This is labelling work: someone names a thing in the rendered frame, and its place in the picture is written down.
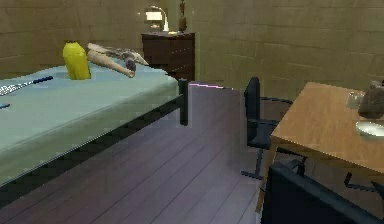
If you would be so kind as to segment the yellow pillow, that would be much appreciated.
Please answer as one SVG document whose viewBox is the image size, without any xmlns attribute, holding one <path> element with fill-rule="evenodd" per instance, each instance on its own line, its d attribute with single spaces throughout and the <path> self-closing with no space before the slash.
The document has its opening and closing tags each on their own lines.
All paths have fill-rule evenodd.
<svg viewBox="0 0 384 224">
<path fill-rule="evenodd" d="M 63 58 L 71 80 L 91 78 L 87 54 L 76 41 L 67 41 L 63 47 Z"/>
</svg>

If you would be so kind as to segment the black office chair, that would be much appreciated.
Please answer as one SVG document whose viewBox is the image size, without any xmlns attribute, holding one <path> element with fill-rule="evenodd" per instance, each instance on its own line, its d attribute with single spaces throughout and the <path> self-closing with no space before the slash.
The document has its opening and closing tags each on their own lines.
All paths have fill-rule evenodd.
<svg viewBox="0 0 384 224">
<path fill-rule="evenodd" d="M 271 146 L 270 136 L 278 125 L 277 120 L 261 118 L 261 102 L 274 101 L 291 105 L 292 101 L 281 98 L 262 97 L 260 94 L 260 81 L 258 77 L 252 77 L 244 91 L 245 112 L 247 120 L 247 145 L 259 148 L 254 172 L 243 170 L 242 175 L 262 180 L 261 163 L 263 152 L 269 150 Z"/>
</svg>

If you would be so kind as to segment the wooden baseball bat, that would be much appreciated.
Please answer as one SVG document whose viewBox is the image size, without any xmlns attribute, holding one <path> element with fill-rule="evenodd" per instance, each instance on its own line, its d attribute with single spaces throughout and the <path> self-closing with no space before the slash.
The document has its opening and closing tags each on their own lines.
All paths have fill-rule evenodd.
<svg viewBox="0 0 384 224">
<path fill-rule="evenodd" d="M 117 64 L 116 62 L 114 62 L 111 58 L 109 58 L 105 54 L 96 52 L 94 50 L 90 50 L 87 54 L 87 58 L 90 62 L 92 62 L 96 65 L 112 69 L 114 71 L 117 71 L 119 73 L 122 73 L 122 74 L 128 76 L 129 78 L 133 78 L 135 76 L 134 71 L 131 71 L 131 70 L 124 68 L 123 66 Z"/>
</svg>

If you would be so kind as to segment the white desk lamp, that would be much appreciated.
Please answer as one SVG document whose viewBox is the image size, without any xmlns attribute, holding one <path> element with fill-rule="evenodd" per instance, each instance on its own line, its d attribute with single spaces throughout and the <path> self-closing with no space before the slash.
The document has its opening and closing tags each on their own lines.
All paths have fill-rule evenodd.
<svg viewBox="0 0 384 224">
<path fill-rule="evenodd" d="M 146 20 L 147 21 L 156 21 L 156 22 L 162 22 L 163 23 L 163 32 L 168 32 L 169 31 L 169 23 L 168 23 L 168 17 L 166 12 L 158 7 L 158 6 L 150 6 L 146 12 Z"/>
</svg>

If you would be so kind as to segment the pale green bed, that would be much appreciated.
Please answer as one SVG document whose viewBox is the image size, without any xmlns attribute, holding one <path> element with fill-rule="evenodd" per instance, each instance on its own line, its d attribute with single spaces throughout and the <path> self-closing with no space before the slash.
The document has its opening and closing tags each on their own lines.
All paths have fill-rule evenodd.
<svg viewBox="0 0 384 224">
<path fill-rule="evenodd" d="M 138 66 L 128 76 L 91 65 L 71 80 L 63 66 L 0 80 L 31 85 L 0 96 L 0 208 L 178 110 L 188 123 L 188 82 Z M 37 84 L 33 80 L 52 76 Z"/>
</svg>

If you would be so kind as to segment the dark brown chest of drawers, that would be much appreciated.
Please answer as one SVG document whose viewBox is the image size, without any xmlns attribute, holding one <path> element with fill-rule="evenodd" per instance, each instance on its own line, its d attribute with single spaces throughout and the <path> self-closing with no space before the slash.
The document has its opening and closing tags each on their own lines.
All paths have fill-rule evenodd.
<svg viewBox="0 0 384 224">
<path fill-rule="evenodd" d="M 195 34 L 142 33 L 144 59 L 176 79 L 195 80 Z"/>
</svg>

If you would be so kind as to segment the patterned beige pillow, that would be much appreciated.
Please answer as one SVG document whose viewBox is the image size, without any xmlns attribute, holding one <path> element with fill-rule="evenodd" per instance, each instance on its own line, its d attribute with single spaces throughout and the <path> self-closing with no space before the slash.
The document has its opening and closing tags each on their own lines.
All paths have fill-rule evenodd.
<svg viewBox="0 0 384 224">
<path fill-rule="evenodd" d="M 148 65 L 148 62 L 135 50 L 129 48 L 115 48 L 101 46 L 95 43 L 88 43 L 87 48 L 108 56 L 117 57 L 122 59 L 125 63 L 132 62 L 141 65 Z"/>
</svg>

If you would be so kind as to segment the wooden table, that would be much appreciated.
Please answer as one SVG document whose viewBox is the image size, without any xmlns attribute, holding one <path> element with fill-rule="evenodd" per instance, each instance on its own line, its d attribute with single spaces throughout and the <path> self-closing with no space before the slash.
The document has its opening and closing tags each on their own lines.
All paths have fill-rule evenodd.
<svg viewBox="0 0 384 224">
<path fill-rule="evenodd" d="M 279 147 L 309 160 L 309 176 L 362 206 L 384 215 L 384 199 L 377 193 L 350 189 L 344 185 L 350 173 L 357 183 L 384 185 L 384 140 L 358 134 L 360 116 L 346 106 L 351 91 L 309 82 L 286 112 L 271 136 L 265 166 L 270 167 Z"/>
</svg>

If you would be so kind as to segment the small glass cup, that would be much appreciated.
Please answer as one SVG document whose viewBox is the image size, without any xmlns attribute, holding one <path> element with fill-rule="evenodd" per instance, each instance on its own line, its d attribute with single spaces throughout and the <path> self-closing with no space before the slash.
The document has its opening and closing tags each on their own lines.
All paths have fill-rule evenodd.
<svg viewBox="0 0 384 224">
<path fill-rule="evenodd" d="M 350 109 L 358 109 L 363 98 L 363 94 L 350 92 L 347 98 L 347 107 Z"/>
</svg>

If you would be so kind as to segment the brown statuette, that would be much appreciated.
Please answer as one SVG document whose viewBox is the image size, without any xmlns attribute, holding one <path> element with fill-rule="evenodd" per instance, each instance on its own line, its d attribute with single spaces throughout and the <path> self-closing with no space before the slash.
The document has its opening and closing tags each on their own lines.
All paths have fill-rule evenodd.
<svg viewBox="0 0 384 224">
<path fill-rule="evenodd" d="M 180 10 L 180 17 L 179 17 L 179 31 L 184 33 L 187 29 L 187 21 L 185 17 L 185 0 L 180 0 L 179 4 L 179 10 Z"/>
</svg>

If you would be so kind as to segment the brown lumpy object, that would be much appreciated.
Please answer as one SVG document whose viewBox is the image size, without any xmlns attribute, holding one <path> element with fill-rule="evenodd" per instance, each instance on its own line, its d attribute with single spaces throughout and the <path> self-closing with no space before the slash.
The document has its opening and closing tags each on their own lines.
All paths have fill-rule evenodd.
<svg viewBox="0 0 384 224">
<path fill-rule="evenodd" d="M 370 83 L 361 100 L 358 114 L 367 119 L 379 119 L 384 115 L 384 80 Z"/>
</svg>

